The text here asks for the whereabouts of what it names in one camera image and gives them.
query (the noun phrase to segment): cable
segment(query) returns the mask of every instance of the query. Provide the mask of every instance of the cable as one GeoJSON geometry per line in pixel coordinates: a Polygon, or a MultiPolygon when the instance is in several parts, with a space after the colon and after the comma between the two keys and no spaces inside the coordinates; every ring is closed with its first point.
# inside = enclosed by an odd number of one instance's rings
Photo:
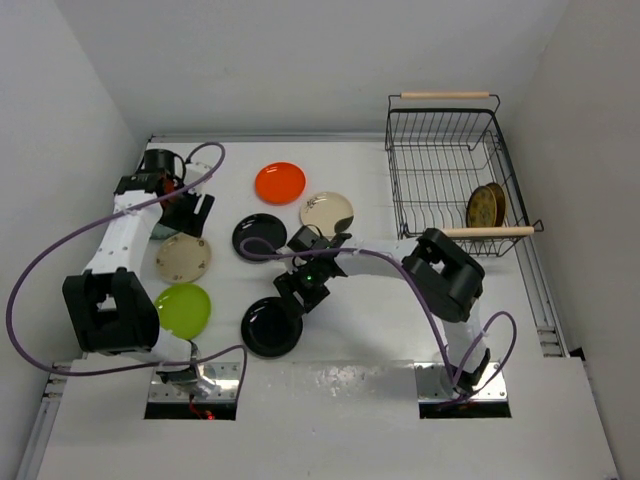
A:
{"type": "MultiPolygon", "coordinates": [[[[136,211],[136,210],[142,210],[144,208],[147,208],[151,205],[154,205],[156,203],[160,203],[160,202],[164,202],[165,200],[169,200],[172,197],[175,197],[176,195],[181,195],[185,192],[188,192],[189,190],[191,190],[192,188],[197,187],[198,185],[200,185],[203,182],[206,182],[207,180],[209,180],[213,174],[220,168],[220,166],[222,165],[222,162],[224,161],[224,158],[226,156],[226,149],[224,148],[224,146],[219,143],[219,142],[205,142],[202,143],[200,145],[198,145],[196,148],[194,148],[191,153],[189,153],[189,155],[187,156],[187,160],[185,161],[186,163],[190,163],[191,162],[191,158],[193,157],[193,155],[197,152],[199,152],[201,149],[205,148],[205,147],[209,147],[209,146],[216,146],[220,149],[220,158],[218,159],[217,163],[211,168],[211,170],[209,170],[207,173],[205,173],[204,175],[202,175],[199,179],[197,179],[195,182],[190,183],[189,185],[185,185],[182,188],[175,190],[173,192],[170,192],[166,195],[163,195],[161,197],[152,199],[152,200],[148,200],[146,202],[142,202],[139,203],[138,205],[134,205],[130,208],[128,208],[127,210],[121,210],[119,212],[113,213],[111,215],[108,215],[104,218],[101,218],[99,220],[96,220],[94,222],[91,222],[87,225],[85,225],[84,227],[81,227],[77,230],[75,230],[74,232],[71,232],[70,234],[62,237],[60,240],[58,240],[57,242],[53,243],[52,245],[50,245],[49,247],[47,247],[46,249],[44,249],[36,258],[34,258],[31,263],[29,263],[29,265],[27,265],[27,268],[24,269],[24,271],[20,274],[20,276],[18,277],[18,280],[16,281],[15,285],[13,286],[13,288],[11,289],[11,293],[9,294],[9,300],[7,301],[7,309],[6,309],[6,328],[7,328],[7,334],[9,336],[9,341],[11,342],[11,345],[13,345],[13,348],[16,349],[16,351],[18,352],[18,354],[24,358],[27,362],[29,362],[31,365],[33,365],[34,367],[43,370],[45,372],[48,373],[53,373],[56,375],[62,375],[62,376],[67,376],[67,377],[94,377],[94,376],[98,376],[98,375],[107,375],[109,373],[118,373],[118,372],[128,372],[131,370],[139,370],[141,368],[149,368],[149,367],[157,367],[159,365],[159,362],[149,362],[149,363],[141,363],[139,365],[130,365],[127,367],[118,367],[118,368],[108,368],[108,369],[104,369],[104,370],[95,370],[95,371],[87,371],[87,372],[69,372],[69,371],[65,371],[65,370],[61,370],[55,367],[51,367],[47,364],[44,364],[38,360],[36,360],[35,358],[33,358],[31,355],[29,355],[29,353],[22,347],[22,345],[20,345],[20,342],[18,341],[18,338],[16,337],[16,333],[15,333],[15,329],[13,327],[13,308],[16,302],[16,298],[18,296],[18,292],[20,291],[20,287],[22,287],[24,281],[26,280],[26,278],[29,276],[29,274],[31,273],[31,271],[45,258],[47,257],[50,253],[52,253],[53,251],[55,251],[56,249],[58,249],[59,247],[61,247],[62,245],[64,245],[65,243],[67,243],[68,241],[74,239],[75,237],[82,235],[85,232],[88,232],[89,230],[96,228],[100,225],[103,225],[105,223],[111,222],[117,218],[120,218],[124,215],[127,215],[129,212],[132,211],[136,211]]],[[[233,350],[242,350],[243,352],[243,364],[242,364],[242,372],[240,374],[240,381],[238,383],[238,391],[236,392],[236,403],[238,401],[238,397],[240,396],[240,391],[242,390],[242,385],[244,383],[244,377],[245,377],[245,373],[246,373],[246,369],[247,369],[247,360],[248,360],[248,353],[247,353],[247,347],[244,345],[234,345],[232,347],[226,348],[220,352],[214,353],[212,355],[208,355],[206,357],[203,357],[199,360],[194,360],[194,361],[190,361],[190,362],[163,362],[163,365],[166,366],[170,366],[170,367],[180,367],[180,366],[191,366],[191,365],[198,365],[200,363],[206,363],[209,362],[211,360],[214,360],[218,357],[221,357],[233,350]]]]}
{"type": "Polygon", "coordinates": [[[457,367],[457,371],[456,371],[456,373],[454,375],[453,374],[453,367],[451,365],[451,362],[449,361],[449,356],[447,355],[447,347],[446,347],[444,341],[442,340],[442,336],[440,335],[440,331],[438,330],[438,326],[437,326],[437,324],[435,322],[435,319],[433,318],[433,314],[431,313],[431,310],[429,309],[429,306],[427,305],[427,302],[425,301],[425,299],[422,297],[422,294],[420,293],[420,289],[418,288],[416,283],[413,281],[413,279],[409,276],[409,274],[405,271],[405,269],[402,268],[402,265],[400,263],[398,263],[395,259],[390,258],[387,255],[384,255],[384,254],[382,254],[380,252],[376,252],[374,250],[358,249],[358,248],[351,248],[351,247],[349,247],[349,248],[327,248],[327,249],[324,249],[324,250],[309,250],[309,251],[306,251],[306,252],[260,255],[260,254],[255,254],[255,253],[248,252],[244,248],[244,246],[248,242],[252,242],[252,241],[262,242],[262,243],[265,243],[265,244],[269,245],[270,248],[272,248],[272,247],[269,244],[269,242],[267,242],[266,240],[264,240],[262,238],[258,238],[258,237],[246,238],[242,242],[240,242],[240,250],[242,250],[247,256],[254,257],[256,259],[257,258],[262,258],[262,259],[280,260],[280,259],[284,259],[284,258],[313,257],[313,256],[316,256],[316,255],[334,255],[334,254],[339,254],[339,253],[361,253],[361,254],[364,254],[364,255],[369,255],[369,256],[372,256],[372,257],[380,258],[380,259],[390,263],[391,265],[393,265],[393,267],[396,270],[398,270],[398,272],[402,275],[402,278],[409,284],[409,287],[413,291],[416,299],[418,300],[418,303],[422,307],[422,310],[424,311],[424,313],[425,313],[425,315],[427,317],[427,320],[429,321],[429,325],[431,326],[431,330],[433,331],[433,335],[434,335],[434,337],[436,339],[436,344],[438,345],[438,349],[440,350],[440,355],[442,356],[442,361],[443,361],[444,366],[445,366],[445,371],[447,372],[447,377],[448,377],[448,379],[449,379],[449,381],[451,382],[452,385],[457,385],[458,384],[458,381],[460,380],[460,377],[462,376],[463,368],[464,368],[467,360],[471,356],[471,353],[473,352],[475,347],[478,345],[480,340],[482,340],[482,337],[486,334],[486,332],[487,332],[488,328],[491,326],[491,324],[493,324],[493,322],[496,320],[496,318],[498,318],[501,315],[505,315],[505,316],[507,316],[507,318],[509,320],[511,320],[511,324],[512,324],[512,327],[513,327],[513,336],[511,337],[511,344],[509,345],[509,348],[507,350],[507,353],[504,356],[504,359],[502,360],[502,362],[500,362],[500,364],[498,365],[498,368],[495,370],[495,372],[490,377],[490,379],[487,381],[487,383],[485,383],[485,386],[486,386],[486,384],[488,384],[491,380],[493,380],[502,371],[502,369],[506,365],[507,361],[509,360],[509,357],[511,357],[511,353],[513,352],[513,349],[514,349],[515,344],[516,344],[518,328],[517,328],[515,320],[513,319],[513,316],[510,313],[508,313],[506,311],[500,311],[500,312],[497,312],[497,313],[493,314],[493,316],[487,321],[487,323],[483,327],[482,332],[480,333],[480,335],[478,335],[473,340],[473,342],[471,343],[471,346],[467,349],[467,351],[465,352],[464,356],[462,357],[462,361],[460,362],[460,365],[457,367]]]}
{"type": "Polygon", "coordinates": [[[193,399],[194,399],[194,396],[189,395],[189,411],[191,413],[195,413],[200,420],[204,420],[204,418],[202,418],[202,415],[200,415],[200,412],[198,411],[198,409],[193,404],[193,399]]]}

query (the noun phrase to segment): black plate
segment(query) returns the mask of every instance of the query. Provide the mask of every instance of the black plate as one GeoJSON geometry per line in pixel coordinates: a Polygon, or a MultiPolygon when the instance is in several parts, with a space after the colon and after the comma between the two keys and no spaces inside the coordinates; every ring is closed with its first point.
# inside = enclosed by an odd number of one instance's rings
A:
{"type": "Polygon", "coordinates": [[[280,297],[267,297],[251,305],[240,326],[242,340],[260,357],[281,357],[293,350],[302,335],[302,318],[290,319],[280,297]]]}
{"type": "Polygon", "coordinates": [[[259,242],[247,242],[245,249],[250,253],[267,255],[273,253],[278,248],[284,247],[287,243],[287,229],[279,218],[268,213],[256,213],[242,220],[233,230],[231,241],[233,248],[238,255],[250,262],[266,262],[267,260],[256,260],[247,257],[240,250],[240,243],[246,238],[262,238],[273,246],[273,250],[259,242]]]}

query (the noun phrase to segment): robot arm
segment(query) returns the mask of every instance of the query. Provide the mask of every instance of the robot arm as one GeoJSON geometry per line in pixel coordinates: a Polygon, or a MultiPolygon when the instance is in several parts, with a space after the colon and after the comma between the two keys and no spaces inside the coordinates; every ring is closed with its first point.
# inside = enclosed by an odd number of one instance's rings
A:
{"type": "MultiPolygon", "coordinates": [[[[199,177],[207,168],[183,163],[182,177],[178,177],[175,157],[167,150],[145,152],[140,168],[121,178],[114,212],[181,188],[185,179],[199,177]]],[[[140,284],[140,267],[156,224],[201,236],[213,201],[209,195],[190,191],[109,223],[83,273],[67,277],[62,287],[83,351],[125,355],[141,362],[192,360],[195,346],[160,327],[156,308],[140,284]]],[[[160,370],[171,374],[189,369],[163,366],[160,370]]]]}
{"type": "MultiPolygon", "coordinates": [[[[443,323],[448,341],[448,357],[457,370],[474,340],[481,334],[476,300],[482,295],[484,270],[451,239],[436,229],[428,229],[418,239],[399,241],[360,241],[349,234],[332,240],[320,237],[309,227],[302,227],[287,244],[294,252],[345,248],[373,250],[399,263],[418,286],[431,312],[443,323]]],[[[274,280],[290,319],[310,312],[329,295],[324,285],[333,277],[379,275],[402,278],[388,262],[368,255],[340,253],[307,257],[299,266],[274,280]]],[[[458,387],[469,392],[486,368],[490,358],[484,341],[472,350],[463,366],[458,387]]]]}

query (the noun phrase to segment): beige plate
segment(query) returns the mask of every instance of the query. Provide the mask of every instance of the beige plate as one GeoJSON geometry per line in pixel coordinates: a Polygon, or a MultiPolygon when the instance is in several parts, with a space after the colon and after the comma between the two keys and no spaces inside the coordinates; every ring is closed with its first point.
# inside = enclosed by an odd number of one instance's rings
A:
{"type": "Polygon", "coordinates": [[[193,282],[204,275],[210,263],[209,243],[184,233],[165,241],[156,255],[158,274],[168,283],[193,282]]]}
{"type": "Polygon", "coordinates": [[[303,225],[314,225],[322,235],[333,238],[353,222],[353,207],[349,200],[335,192],[322,192],[309,198],[300,208],[303,225]]]}

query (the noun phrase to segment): wire basket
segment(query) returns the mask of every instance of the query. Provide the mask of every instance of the wire basket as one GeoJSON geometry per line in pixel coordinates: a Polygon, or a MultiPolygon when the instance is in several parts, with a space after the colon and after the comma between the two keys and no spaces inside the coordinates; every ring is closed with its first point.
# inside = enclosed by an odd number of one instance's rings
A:
{"type": "Polygon", "coordinates": [[[488,92],[389,95],[385,148],[398,238],[420,236],[435,227],[471,255],[500,257],[524,236],[544,230],[541,220],[529,222],[496,120],[499,106],[500,98],[488,92]],[[397,108],[405,100],[443,99],[493,99],[496,106],[493,110],[397,108]],[[505,192],[503,227],[529,228],[466,228],[472,192],[491,182],[505,192]]]}

